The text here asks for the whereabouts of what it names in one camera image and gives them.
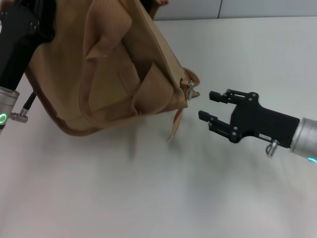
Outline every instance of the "metal pin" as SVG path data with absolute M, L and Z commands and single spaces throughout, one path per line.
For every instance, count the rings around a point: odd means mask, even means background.
M 275 153 L 275 151 L 276 151 L 278 145 L 279 145 L 279 142 L 278 142 L 277 140 L 273 140 L 272 143 L 270 143 L 270 144 L 267 146 L 265 152 L 266 152 L 266 155 L 267 155 L 269 158 L 272 158 L 272 157 L 273 157 L 273 155 L 274 155 L 274 153 Z
M 25 108 L 22 108 L 21 111 L 20 111 L 20 115 L 21 116 L 26 116 L 28 114 L 29 110 L 25 109 Z
M 189 96 L 188 96 L 188 101 L 192 100 L 193 98 L 193 92 L 194 92 L 194 81 L 190 81 L 190 89 L 189 89 Z
M 29 118 L 27 116 L 18 114 L 18 113 L 11 113 L 9 118 L 11 120 L 15 120 L 17 122 L 21 122 L 21 123 L 27 123 Z
M 167 143 L 170 142 L 173 139 L 173 135 L 170 135 L 170 137 L 167 139 Z

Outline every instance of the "label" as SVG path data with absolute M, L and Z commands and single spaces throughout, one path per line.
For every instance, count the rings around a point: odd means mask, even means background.
M 272 138 L 271 138 L 271 137 L 269 137 L 269 136 L 267 136 L 267 135 L 262 135 L 262 134 L 259 134 L 259 137 L 261 137 L 261 138 L 263 138 L 263 139 L 265 139 L 265 140 L 269 140 L 269 141 L 271 141 L 271 140 L 272 140 Z

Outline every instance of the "white wall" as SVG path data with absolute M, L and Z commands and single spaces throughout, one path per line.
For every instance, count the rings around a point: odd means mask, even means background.
M 157 20 L 217 18 L 221 0 L 169 0 Z M 317 16 L 316 0 L 223 0 L 220 18 Z
M 221 0 L 169 0 L 156 20 L 217 18 Z
M 316 15 L 316 0 L 223 0 L 220 18 Z

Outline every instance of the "black cable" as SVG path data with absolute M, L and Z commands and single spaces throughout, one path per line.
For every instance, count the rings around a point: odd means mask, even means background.
M 24 104 L 23 108 L 26 109 L 26 110 L 30 110 L 35 98 L 36 98 L 35 92 L 31 93 L 31 95 L 29 96 L 29 99 L 26 101 L 26 103 Z
M 221 0 L 221 2 L 220 2 L 220 7 L 219 7 L 219 12 L 218 12 L 218 17 L 217 17 L 217 19 L 219 19 L 219 17 L 220 17 L 220 12 L 221 12 L 221 7 L 222 7 L 222 1 L 223 1 L 223 0 Z

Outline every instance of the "metal zipper pull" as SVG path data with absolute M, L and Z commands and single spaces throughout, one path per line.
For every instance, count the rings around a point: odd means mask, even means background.
M 188 96 L 188 101 L 192 100 L 193 98 L 193 92 L 194 92 L 194 81 L 190 81 L 190 89 L 189 89 L 189 96 Z
M 166 140 L 167 143 L 169 143 L 173 139 L 173 135 L 170 135 L 169 138 Z

